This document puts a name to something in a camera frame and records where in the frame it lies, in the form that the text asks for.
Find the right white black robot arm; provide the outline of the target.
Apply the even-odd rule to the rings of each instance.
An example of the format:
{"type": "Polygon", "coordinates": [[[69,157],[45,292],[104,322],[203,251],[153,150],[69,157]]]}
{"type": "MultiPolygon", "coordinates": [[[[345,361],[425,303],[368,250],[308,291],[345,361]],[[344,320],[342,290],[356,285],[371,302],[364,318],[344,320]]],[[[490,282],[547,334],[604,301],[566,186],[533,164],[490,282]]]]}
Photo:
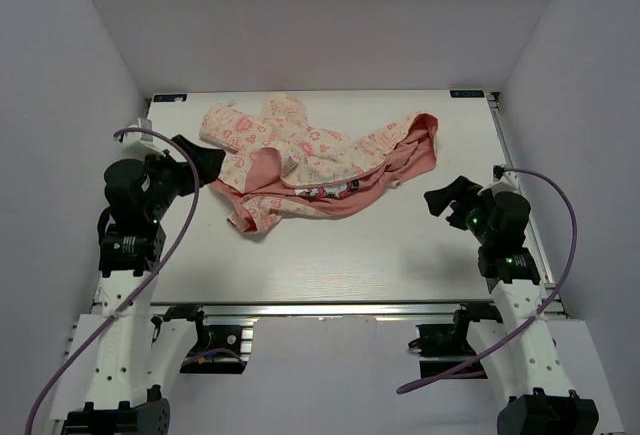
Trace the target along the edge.
{"type": "Polygon", "coordinates": [[[458,310],[453,345],[476,353],[504,406],[500,434],[593,434],[599,413],[566,374],[544,317],[546,290],[525,246],[530,203],[505,182],[482,187],[464,176],[425,193],[434,216],[470,231],[479,243],[478,268],[488,304],[458,310]]]}

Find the pink Snoopy zip jacket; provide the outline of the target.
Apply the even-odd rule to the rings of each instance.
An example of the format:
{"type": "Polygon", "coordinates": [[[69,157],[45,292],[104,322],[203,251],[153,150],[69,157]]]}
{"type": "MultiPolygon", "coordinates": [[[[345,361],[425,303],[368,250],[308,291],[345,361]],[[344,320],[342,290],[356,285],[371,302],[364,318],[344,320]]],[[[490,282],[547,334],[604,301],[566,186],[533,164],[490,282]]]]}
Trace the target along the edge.
{"type": "Polygon", "coordinates": [[[239,231],[265,234],[284,217],[344,218],[432,171],[439,121],[410,114],[357,140],[312,126],[295,97],[269,96],[258,116],[213,106],[201,140],[226,151],[212,189],[233,206],[239,231]]]}

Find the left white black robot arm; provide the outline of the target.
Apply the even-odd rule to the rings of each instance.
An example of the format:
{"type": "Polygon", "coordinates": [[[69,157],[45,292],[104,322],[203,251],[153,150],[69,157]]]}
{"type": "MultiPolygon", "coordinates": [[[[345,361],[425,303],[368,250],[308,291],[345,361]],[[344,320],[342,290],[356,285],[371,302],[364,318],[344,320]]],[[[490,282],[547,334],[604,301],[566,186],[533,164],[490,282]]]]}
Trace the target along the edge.
{"type": "Polygon", "coordinates": [[[107,207],[98,223],[102,322],[81,345],[97,347],[81,408],[68,413],[65,434],[165,434],[169,393],[188,355],[205,351],[211,329],[194,305],[151,312],[160,270],[176,251],[161,220],[178,197],[196,199],[221,172],[224,151],[181,135],[169,151],[150,149],[104,172],[107,207]]]}

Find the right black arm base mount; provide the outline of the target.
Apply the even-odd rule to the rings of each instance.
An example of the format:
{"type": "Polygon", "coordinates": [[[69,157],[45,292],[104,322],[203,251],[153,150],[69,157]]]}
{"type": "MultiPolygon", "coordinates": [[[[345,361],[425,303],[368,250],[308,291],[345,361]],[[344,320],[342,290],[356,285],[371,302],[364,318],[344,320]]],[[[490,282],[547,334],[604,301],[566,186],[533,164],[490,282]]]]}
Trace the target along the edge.
{"type": "Polygon", "coordinates": [[[420,377],[436,376],[475,356],[466,336],[471,322],[483,320],[501,323],[502,317],[495,306],[473,302],[462,304],[449,323],[418,325],[418,337],[408,343],[408,350],[421,358],[420,377]]]}

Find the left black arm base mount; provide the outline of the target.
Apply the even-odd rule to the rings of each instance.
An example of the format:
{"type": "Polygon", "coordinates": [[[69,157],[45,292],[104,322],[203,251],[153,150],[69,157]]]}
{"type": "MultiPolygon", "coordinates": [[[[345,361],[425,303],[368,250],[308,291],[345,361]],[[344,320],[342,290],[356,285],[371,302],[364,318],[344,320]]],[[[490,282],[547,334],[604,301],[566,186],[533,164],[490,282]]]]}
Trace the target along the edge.
{"type": "Polygon", "coordinates": [[[156,347],[160,338],[173,337],[180,328],[177,322],[185,322],[187,335],[195,336],[194,343],[181,361],[181,374],[240,375],[244,372],[248,352],[242,349],[243,325],[235,322],[215,324],[202,306],[174,305],[163,314],[151,317],[152,346],[156,347]]]}

